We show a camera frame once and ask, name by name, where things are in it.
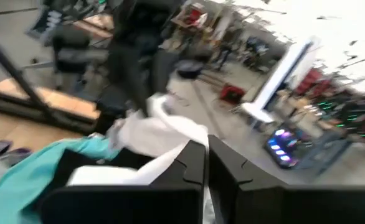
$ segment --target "desk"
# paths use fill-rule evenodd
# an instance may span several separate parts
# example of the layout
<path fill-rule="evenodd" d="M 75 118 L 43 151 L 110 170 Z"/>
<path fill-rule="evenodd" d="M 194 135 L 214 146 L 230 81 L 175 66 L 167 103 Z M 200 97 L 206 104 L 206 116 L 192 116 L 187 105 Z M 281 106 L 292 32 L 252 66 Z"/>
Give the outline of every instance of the desk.
<path fill-rule="evenodd" d="M 35 89 L 46 103 L 55 108 L 82 114 L 92 119 L 99 116 L 99 112 L 95 110 L 95 104 L 92 102 L 47 88 L 37 87 Z M 0 82 L 0 92 L 23 99 L 27 98 L 26 94 L 18 89 L 12 78 Z M 80 134 L 71 131 L 0 113 L 0 140 L 14 141 L 13 149 L 29 147 L 38 151 L 54 141 L 79 137 L 81 137 Z"/>
<path fill-rule="evenodd" d="M 85 22 L 82 21 L 74 22 L 73 25 L 91 33 L 95 37 L 103 39 L 112 37 L 113 34 L 105 30 L 105 29 L 108 30 L 114 29 L 112 16 L 98 14 L 95 16 L 87 17 L 84 19 L 84 21 Z"/>
<path fill-rule="evenodd" d="M 281 98 L 284 98 L 283 100 L 286 101 L 290 106 L 294 107 L 294 112 L 300 110 L 306 115 L 309 114 L 313 118 L 316 118 L 316 125 L 323 130 L 322 136 L 318 138 L 315 142 L 315 148 L 312 149 L 311 152 L 309 152 L 308 155 L 303 158 L 303 162 L 301 164 L 298 164 L 297 169 L 306 167 L 309 163 L 311 163 L 311 158 L 315 157 L 326 147 L 328 143 L 332 142 L 333 145 L 328 147 L 327 158 L 325 159 L 325 161 L 317 165 L 319 167 L 318 174 L 322 174 L 346 152 L 347 148 L 352 145 L 352 143 L 365 142 L 365 140 L 359 135 L 347 135 L 347 131 L 344 128 L 336 127 L 333 121 L 319 120 L 319 116 L 316 116 L 311 111 L 304 109 L 304 106 L 310 104 L 309 99 L 305 97 L 299 99 L 292 98 L 290 97 L 289 91 L 286 90 L 281 90 L 277 94 Z"/>

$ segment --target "tiled floor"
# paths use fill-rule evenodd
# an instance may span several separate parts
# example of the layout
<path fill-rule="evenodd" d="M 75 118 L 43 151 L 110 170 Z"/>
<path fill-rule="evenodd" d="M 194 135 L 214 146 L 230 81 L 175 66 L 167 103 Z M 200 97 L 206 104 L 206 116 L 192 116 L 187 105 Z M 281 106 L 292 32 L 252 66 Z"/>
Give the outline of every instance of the tiled floor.
<path fill-rule="evenodd" d="M 38 42 L 24 35 L 24 31 L 35 21 L 37 12 L 24 12 L 0 16 L 0 45 L 18 66 L 29 63 L 35 55 L 45 56 Z M 251 100 L 253 93 L 260 88 L 267 77 L 250 72 L 239 65 L 228 64 L 230 72 L 224 78 L 249 91 L 245 99 Z M 51 70 L 27 71 L 25 77 L 34 85 L 54 86 Z M 0 81 L 6 78 L 0 69 Z M 90 82 L 93 89 L 98 86 Z M 203 82 L 186 82 L 173 78 L 170 89 L 180 97 L 186 98 L 189 105 L 177 102 L 176 111 L 195 122 L 204 124 L 211 134 L 216 134 L 247 159 L 267 172 L 290 184 L 365 184 L 365 152 L 359 146 L 353 146 L 348 152 L 322 176 L 315 177 L 313 170 L 281 170 L 262 149 L 263 140 L 259 133 L 252 131 L 245 120 L 236 114 L 230 114 L 216 101 L 217 94 Z"/>
<path fill-rule="evenodd" d="M 38 0 L 0 1 L 0 12 L 37 7 Z"/>

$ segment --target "blue led light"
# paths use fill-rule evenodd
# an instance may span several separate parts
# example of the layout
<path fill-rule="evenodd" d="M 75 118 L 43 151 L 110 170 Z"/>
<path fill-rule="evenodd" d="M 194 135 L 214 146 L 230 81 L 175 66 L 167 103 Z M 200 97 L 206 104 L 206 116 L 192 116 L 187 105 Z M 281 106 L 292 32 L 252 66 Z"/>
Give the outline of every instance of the blue led light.
<path fill-rule="evenodd" d="M 272 148 L 272 149 L 274 149 L 274 150 L 278 150 L 278 149 L 280 149 L 281 147 L 280 147 L 280 146 L 278 146 L 278 145 L 272 145 L 272 146 L 271 146 L 271 148 Z"/>
<path fill-rule="evenodd" d="M 292 145 L 294 145 L 296 142 L 297 142 L 297 139 L 291 140 L 291 141 L 288 143 L 288 147 L 291 147 L 291 146 L 292 146 Z"/>
<path fill-rule="evenodd" d="M 285 155 L 285 151 L 283 150 L 278 150 L 275 152 L 277 155 Z"/>
<path fill-rule="evenodd" d="M 290 133 L 288 131 L 285 131 L 283 134 L 281 134 L 281 137 L 287 138 L 290 136 Z"/>
<path fill-rule="evenodd" d="M 290 157 L 289 156 L 281 156 L 280 159 L 283 160 L 283 161 L 289 161 Z"/>
<path fill-rule="evenodd" d="M 275 132 L 275 135 L 278 136 L 278 135 L 281 135 L 285 132 L 284 129 L 279 129 L 278 131 Z"/>

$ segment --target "black bag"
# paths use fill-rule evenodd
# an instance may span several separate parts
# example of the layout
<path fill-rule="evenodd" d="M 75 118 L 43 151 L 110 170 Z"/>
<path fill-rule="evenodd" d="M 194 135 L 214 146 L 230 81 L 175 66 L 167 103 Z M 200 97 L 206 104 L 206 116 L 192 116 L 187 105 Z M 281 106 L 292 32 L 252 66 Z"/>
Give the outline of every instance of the black bag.
<path fill-rule="evenodd" d="M 202 72 L 204 64 L 197 60 L 183 60 L 177 65 L 177 74 L 184 79 L 195 80 Z"/>

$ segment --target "stool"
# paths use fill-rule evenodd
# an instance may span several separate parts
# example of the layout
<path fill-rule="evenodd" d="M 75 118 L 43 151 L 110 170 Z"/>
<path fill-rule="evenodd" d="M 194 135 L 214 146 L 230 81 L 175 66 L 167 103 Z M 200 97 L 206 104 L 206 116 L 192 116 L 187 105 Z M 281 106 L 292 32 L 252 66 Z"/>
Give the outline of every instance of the stool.
<path fill-rule="evenodd" d="M 56 89 L 62 88 L 62 79 L 57 76 L 59 73 L 75 73 L 78 75 L 78 84 L 85 85 L 87 81 L 83 76 L 87 70 L 88 62 L 74 62 L 73 57 L 66 60 L 60 57 L 61 50 L 71 50 L 76 54 L 88 50 L 90 36 L 83 30 L 74 26 L 59 26 L 52 38 L 52 48 L 54 49 L 54 74 L 56 75 Z"/>

